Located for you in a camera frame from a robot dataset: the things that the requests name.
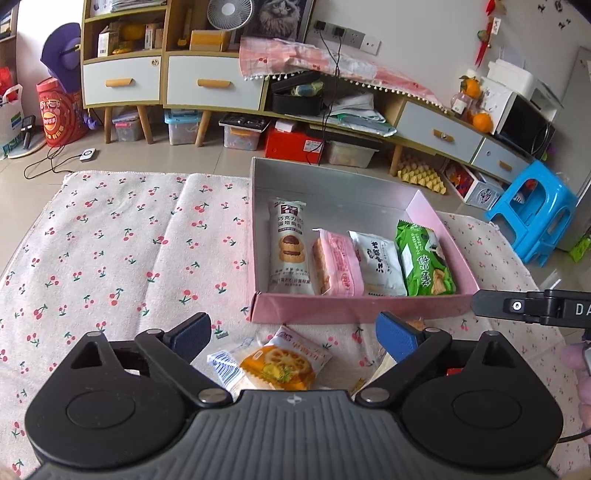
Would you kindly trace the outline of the black storage box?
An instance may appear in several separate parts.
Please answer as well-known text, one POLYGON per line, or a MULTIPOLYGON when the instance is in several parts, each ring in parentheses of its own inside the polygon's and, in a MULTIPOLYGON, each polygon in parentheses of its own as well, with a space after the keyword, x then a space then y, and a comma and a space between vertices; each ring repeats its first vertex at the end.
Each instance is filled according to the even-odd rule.
POLYGON ((304 71, 273 80, 270 88, 270 109, 274 113, 318 116, 322 112, 325 84, 317 71, 304 71))

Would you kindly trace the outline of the red drum bag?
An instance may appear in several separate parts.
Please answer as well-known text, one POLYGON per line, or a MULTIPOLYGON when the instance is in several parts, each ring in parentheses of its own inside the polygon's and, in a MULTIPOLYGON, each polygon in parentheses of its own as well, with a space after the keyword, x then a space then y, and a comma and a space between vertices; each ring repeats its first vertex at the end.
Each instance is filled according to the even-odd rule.
POLYGON ((49 147, 65 146, 86 135, 88 127, 83 119, 80 90, 67 93, 56 78, 49 77, 36 85, 36 91, 49 147))

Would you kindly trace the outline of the white shopping bag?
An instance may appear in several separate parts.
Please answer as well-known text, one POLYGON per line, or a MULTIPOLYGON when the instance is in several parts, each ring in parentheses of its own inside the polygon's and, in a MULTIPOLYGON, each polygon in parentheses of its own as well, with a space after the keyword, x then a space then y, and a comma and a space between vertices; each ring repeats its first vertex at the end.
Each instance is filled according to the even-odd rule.
POLYGON ((23 87, 20 84, 9 88, 1 98, 0 108, 0 148, 1 155, 7 156, 21 142, 23 108, 21 102, 23 87))

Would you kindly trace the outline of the black microwave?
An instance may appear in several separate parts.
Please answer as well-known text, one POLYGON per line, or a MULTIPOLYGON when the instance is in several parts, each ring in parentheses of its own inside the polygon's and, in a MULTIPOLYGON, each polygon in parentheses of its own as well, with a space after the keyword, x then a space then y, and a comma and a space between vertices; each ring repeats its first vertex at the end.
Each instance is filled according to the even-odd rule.
POLYGON ((492 134, 519 150, 540 159, 550 146, 555 128, 529 100, 487 77, 481 79, 480 107, 490 115, 492 134))

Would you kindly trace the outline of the clear white cake packet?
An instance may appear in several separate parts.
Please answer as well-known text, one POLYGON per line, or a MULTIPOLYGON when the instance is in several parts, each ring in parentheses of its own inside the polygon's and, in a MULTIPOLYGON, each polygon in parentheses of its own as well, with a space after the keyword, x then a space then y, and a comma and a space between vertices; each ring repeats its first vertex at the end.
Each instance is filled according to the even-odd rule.
POLYGON ((218 383, 235 400, 242 391, 266 388, 262 380, 246 372, 240 365, 257 347, 259 343, 255 338, 246 337, 240 343, 228 344, 224 349, 207 355, 207 364, 217 375, 218 383))

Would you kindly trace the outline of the orange lotus root packet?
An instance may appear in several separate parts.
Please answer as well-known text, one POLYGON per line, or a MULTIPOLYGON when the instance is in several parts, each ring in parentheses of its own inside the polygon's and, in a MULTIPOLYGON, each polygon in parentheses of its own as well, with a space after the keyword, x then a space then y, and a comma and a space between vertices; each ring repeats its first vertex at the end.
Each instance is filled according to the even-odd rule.
POLYGON ((304 391, 311 389, 331 359, 329 350, 281 326, 266 345, 247 355, 239 366, 273 388, 304 391))

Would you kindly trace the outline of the clear storage bin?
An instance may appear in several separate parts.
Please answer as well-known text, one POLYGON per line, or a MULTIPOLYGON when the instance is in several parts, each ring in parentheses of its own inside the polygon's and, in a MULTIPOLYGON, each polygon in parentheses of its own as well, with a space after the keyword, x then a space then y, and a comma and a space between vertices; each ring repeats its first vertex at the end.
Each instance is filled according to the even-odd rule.
POLYGON ((270 120, 263 116, 226 113, 218 125, 223 128, 224 147, 242 151, 256 151, 260 137, 269 128, 270 120))

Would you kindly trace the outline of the pink snack packet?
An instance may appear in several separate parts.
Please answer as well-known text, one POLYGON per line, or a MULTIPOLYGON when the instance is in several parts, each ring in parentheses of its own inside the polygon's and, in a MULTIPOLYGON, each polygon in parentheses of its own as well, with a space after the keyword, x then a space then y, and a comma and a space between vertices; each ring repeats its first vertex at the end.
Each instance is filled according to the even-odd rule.
POLYGON ((360 297, 365 292, 360 262, 348 237, 317 229, 312 246, 318 289, 321 295, 360 297))

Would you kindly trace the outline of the green chips packet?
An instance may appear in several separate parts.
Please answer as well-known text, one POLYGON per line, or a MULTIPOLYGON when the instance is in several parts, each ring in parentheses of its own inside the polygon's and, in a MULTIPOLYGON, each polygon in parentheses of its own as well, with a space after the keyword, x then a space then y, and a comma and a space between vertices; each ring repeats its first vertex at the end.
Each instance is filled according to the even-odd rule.
POLYGON ((453 295, 457 291, 439 239, 432 229, 400 220, 396 244, 409 296, 453 295))

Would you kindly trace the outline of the pink cardboard box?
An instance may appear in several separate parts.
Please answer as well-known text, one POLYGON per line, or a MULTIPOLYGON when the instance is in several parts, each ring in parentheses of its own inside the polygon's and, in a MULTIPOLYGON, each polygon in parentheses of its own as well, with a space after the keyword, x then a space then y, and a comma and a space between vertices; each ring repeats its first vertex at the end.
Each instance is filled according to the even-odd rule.
POLYGON ((372 323, 456 317, 478 282, 416 188, 266 158, 250 164, 250 320, 372 323))

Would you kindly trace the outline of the red box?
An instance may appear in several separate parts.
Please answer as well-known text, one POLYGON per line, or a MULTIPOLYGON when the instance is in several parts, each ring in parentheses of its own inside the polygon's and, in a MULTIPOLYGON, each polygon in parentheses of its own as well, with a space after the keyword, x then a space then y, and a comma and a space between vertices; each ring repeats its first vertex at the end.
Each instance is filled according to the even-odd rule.
POLYGON ((272 128, 266 135, 266 158, 287 160, 311 165, 321 162, 324 143, 304 131, 283 132, 272 128))

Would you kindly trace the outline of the white snack packet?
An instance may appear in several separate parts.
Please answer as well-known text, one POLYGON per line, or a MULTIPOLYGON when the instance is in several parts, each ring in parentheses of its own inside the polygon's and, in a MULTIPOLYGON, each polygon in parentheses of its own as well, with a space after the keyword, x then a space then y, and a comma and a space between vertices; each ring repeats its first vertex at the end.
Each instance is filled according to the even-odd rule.
POLYGON ((365 294, 399 297, 407 295, 398 250, 393 240, 382 236, 349 231, 360 262, 365 294))

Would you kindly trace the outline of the white desk fan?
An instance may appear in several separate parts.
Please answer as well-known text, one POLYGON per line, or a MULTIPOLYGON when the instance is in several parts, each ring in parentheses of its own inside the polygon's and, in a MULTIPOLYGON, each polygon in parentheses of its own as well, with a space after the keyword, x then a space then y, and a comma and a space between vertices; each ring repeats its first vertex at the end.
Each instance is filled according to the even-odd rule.
POLYGON ((211 0, 207 4, 206 17, 217 30, 238 30, 252 18, 252 0, 211 0))

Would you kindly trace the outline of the blue lid storage bin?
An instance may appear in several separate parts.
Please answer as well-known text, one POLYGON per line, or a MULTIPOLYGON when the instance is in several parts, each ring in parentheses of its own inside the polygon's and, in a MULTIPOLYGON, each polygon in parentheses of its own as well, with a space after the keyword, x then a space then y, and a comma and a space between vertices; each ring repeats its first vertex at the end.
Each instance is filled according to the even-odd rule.
POLYGON ((164 123, 168 128, 169 143, 172 146, 193 144, 202 114, 197 110, 165 109, 164 123))

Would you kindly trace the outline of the pink cherry cover cloth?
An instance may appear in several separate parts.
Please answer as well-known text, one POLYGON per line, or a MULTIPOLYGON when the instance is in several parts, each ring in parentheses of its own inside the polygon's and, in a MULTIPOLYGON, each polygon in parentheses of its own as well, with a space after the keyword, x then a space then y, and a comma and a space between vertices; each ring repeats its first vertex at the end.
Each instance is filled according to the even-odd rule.
POLYGON ((407 75, 375 62, 358 59, 327 47, 281 39, 242 37, 238 51, 239 69, 244 78, 294 74, 304 70, 416 98, 442 111, 447 107, 427 87, 407 75))

